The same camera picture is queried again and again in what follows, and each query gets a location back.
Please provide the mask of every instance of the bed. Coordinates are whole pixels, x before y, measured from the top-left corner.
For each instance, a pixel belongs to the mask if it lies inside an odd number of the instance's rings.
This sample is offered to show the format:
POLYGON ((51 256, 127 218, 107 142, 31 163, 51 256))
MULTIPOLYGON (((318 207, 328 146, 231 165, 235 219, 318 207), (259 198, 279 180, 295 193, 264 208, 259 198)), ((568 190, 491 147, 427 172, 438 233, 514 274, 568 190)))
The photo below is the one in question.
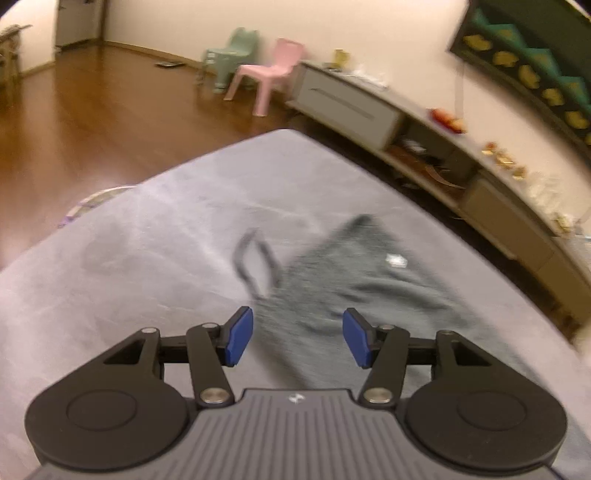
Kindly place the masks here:
MULTIPOLYGON (((146 181, 0 273, 2 480, 38 465, 23 418, 41 390, 142 327, 182 335, 250 302, 232 264, 249 229, 263 232, 286 265, 366 213, 493 325, 591 437, 591 371, 529 300, 404 196, 304 135, 279 130, 146 181)), ((190 395, 181 370, 167 370, 167 381, 190 395)), ((248 349, 228 377, 236 393, 275 386, 248 349)))

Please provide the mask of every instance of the doorway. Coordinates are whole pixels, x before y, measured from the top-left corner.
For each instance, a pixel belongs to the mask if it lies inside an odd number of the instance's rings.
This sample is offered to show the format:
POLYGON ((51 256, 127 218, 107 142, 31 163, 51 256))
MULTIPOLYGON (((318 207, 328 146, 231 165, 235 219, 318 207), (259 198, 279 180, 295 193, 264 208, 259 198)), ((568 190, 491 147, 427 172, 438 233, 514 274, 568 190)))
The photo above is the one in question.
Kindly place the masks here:
POLYGON ((105 0, 60 0, 57 7, 56 47, 64 48, 99 38, 105 0))

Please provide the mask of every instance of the circular mount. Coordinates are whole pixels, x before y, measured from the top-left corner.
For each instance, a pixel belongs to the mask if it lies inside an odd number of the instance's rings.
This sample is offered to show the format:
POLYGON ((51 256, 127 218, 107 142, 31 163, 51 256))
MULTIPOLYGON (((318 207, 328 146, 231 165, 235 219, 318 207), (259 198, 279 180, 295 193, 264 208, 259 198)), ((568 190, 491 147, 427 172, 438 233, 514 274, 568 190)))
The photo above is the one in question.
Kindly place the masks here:
POLYGON ((406 424, 436 456, 473 471, 541 466, 564 440, 566 414, 552 395, 513 373, 499 377, 478 369, 436 379, 409 399, 406 424))
POLYGON ((41 461, 109 471, 157 457, 188 422, 185 399, 150 375, 125 371, 71 374, 29 406, 25 429, 41 461))

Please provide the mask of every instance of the wooden floor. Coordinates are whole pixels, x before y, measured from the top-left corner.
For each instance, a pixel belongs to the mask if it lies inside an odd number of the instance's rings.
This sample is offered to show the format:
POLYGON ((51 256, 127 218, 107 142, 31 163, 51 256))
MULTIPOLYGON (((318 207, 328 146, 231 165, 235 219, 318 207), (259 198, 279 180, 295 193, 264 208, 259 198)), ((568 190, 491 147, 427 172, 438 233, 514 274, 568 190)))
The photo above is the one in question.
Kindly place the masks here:
POLYGON ((91 193, 285 125, 278 105, 266 118, 251 115, 254 91, 224 102, 193 78, 188 67, 160 69, 150 56, 92 46, 25 78, 13 105, 1 96, 0 268, 91 193))

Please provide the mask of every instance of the gray gripper base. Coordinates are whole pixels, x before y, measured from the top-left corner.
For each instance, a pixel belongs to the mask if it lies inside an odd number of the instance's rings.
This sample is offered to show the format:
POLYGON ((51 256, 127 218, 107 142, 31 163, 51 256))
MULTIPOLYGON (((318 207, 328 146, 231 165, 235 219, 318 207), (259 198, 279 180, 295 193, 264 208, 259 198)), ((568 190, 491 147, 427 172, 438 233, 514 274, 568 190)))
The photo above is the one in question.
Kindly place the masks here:
MULTIPOLYGON (((346 390, 247 390, 202 412, 158 459, 121 472, 44 465, 29 480, 468 480, 417 450, 394 416, 358 406, 346 390)), ((556 480, 546 468, 506 477, 556 480)))

